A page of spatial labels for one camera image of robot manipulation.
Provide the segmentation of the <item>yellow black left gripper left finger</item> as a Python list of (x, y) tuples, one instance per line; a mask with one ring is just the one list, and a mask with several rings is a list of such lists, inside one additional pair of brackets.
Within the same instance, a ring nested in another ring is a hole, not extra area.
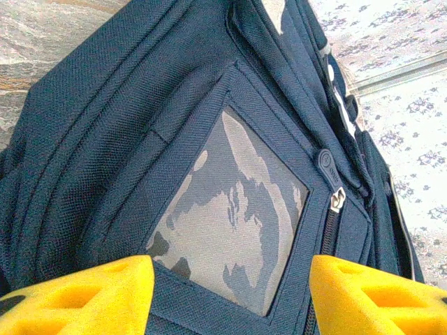
[(148, 255), (134, 255), (12, 291), (2, 334), (144, 334), (154, 293)]

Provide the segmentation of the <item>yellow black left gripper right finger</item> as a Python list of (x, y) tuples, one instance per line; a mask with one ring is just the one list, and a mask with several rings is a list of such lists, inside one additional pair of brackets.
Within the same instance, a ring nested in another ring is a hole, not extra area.
[(330, 255), (312, 259), (321, 334), (445, 334), (446, 291)]

